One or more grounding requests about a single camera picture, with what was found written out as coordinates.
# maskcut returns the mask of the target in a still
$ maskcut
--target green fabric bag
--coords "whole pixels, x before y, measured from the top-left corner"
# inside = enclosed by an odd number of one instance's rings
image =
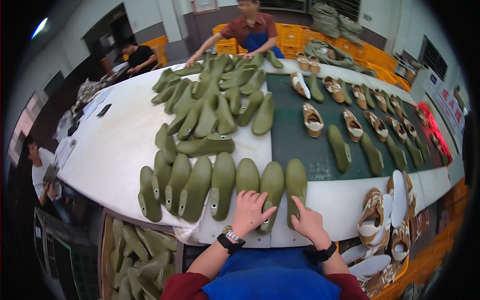
[[[327,55],[322,52],[322,48],[331,48],[333,51],[335,51],[337,60],[329,59]],[[350,54],[327,42],[318,39],[311,40],[310,43],[305,46],[304,52],[307,56],[316,56],[320,63],[354,70],[372,77],[377,76],[377,72],[375,70],[371,70],[357,65],[353,61],[353,58]]]
[[[310,8],[310,15],[313,18],[310,29],[333,38],[340,36],[340,31],[338,30],[338,13],[335,8],[325,3],[317,3]]]

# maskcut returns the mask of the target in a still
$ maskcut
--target worker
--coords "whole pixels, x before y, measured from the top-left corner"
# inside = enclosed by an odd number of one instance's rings
[[[168,279],[160,299],[367,300],[357,278],[350,274],[324,230],[322,215],[305,208],[295,196],[292,200],[300,218],[291,215],[292,225],[313,245],[241,248],[252,240],[250,231],[277,209],[274,206],[262,213],[266,197],[266,192],[241,191],[237,196],[233,224],[193,261],[186,273]]]
[[[128,55],[130,68],[127,73],[132,74],[132,77],[150,72],[156,66],[156,55],[149,46],[127,44],[122,48],[121,53]]]
[[[230,21],[227,26],[209,37],[203,45],[187,61],[186,67],[191,67],[200,56],[211,46],[223,38],[235,38],[248,53],[239,54],[251,59],[257,52],[272,50],[279,59],[285,58],[276,44],[276,28],[273,16],[260,12],[259,0],[237,0],[242,16]]]

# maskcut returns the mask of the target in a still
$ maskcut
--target window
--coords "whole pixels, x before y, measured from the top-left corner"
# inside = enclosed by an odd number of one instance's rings
[[[419,62],[429,66],[435,73],[437,73],[441,80],[444,79],[448,66],[437,48],[435,48],[426,36],[423,38]]]

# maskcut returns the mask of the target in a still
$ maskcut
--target finger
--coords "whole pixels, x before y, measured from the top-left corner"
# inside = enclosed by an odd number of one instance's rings
[[[295,203],[295,205],[297,206],[300,216],[301,216],[302,213],[306,212],[305,206],[303,205],[303,203],[300,201],[300,199],[297,196],[292,196],[292,200]]]

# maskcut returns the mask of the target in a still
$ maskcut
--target red sleeve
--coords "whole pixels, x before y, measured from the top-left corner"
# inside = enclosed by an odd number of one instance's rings
[[[265,14],[264,16],[265,23],[267,25],[267,36],[268,38],[277,37],[278,33],[276,32],[275,19],[270,14]]]
[[[209,282],[207,277],[199,273],[175,274],[167,280],[160,299],[208,300],[202,287]]]
[[[355,276],[351,274],[330,274],[326,275],[325,278],[342,289],[340,300],[369,300],[361,290]]]

